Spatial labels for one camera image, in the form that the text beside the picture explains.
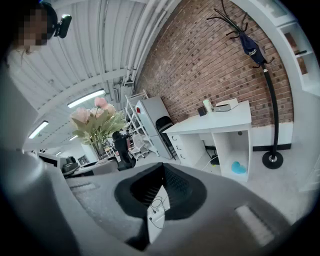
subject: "blue object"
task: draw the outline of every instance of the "blue object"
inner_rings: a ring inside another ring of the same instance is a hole
[[[266,59],[263,56],[261,50],[259,49],[259,45],[250,38],[246,33],[239,33],[240,41],[246,55],[249,55],[251,59],[257,64],[265,63]]]
[[[246,168],[243,165],[240,165],[239,162],[234,161],[231,170],[236,173],[236,174],[245,174],[246,173]]]

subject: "flower bouquet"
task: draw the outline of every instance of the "flower bouquet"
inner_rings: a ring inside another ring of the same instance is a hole
[[[92,109],[79,107],[70,115],[71,122],[77,128],[72,134],[81,138],[82,144],[92,145],[101,160],[109,135],[120,131],[126,122],[124,113],[116,111],[104,98],[96,97],[94,105]]]

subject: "pink flower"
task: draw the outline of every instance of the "pink flower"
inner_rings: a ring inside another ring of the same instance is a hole
[[[77,119],[78,121],[86,124],[90,116],[90,110],[84,107],[78,107],[75,112],[73,112],[70,117]]]
[[[112,104],[107,104],[106,107],[103,108],[104,110],[108,110],[109,114],[114,115],[116,113],[116,109]]]
[[[90,111],[90,112],[93,114],[93,116],[95,116],[96,118],[100,117],[101,114],[102,114],[103,112],[105,112],[103,109],[97,108],[97,107],[93,107],[93,108],[91,108],[91,110],[89,110],[89,111]]]
[[[104,109],[108,105],[108,103],[105,98],[96,97],[94,99],[94,105],[96,107],[100,107],[100,108]]]

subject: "white desk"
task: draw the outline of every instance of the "white desk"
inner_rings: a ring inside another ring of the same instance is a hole
[[[226,112],[191,116],[176,123],[164,133],[167,133],[181,164],[191,167],[206,154],[202,140],[213,138],[221,175],[238,181],[247,181],[253,149],[251,121],[249,101],[244,101]],[[245,167],[246,173],[236,174],[232,171],[231,166],[235,161]]]

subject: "black opening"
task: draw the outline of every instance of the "black opening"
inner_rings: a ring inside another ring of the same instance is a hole
[[[165,212],[166,220],[189,218],[207,197],[206,187],[200,180],[161,162],[121,181],[114,196],[127,215],[143,219],[161,186],[170,203],[170,209]]]

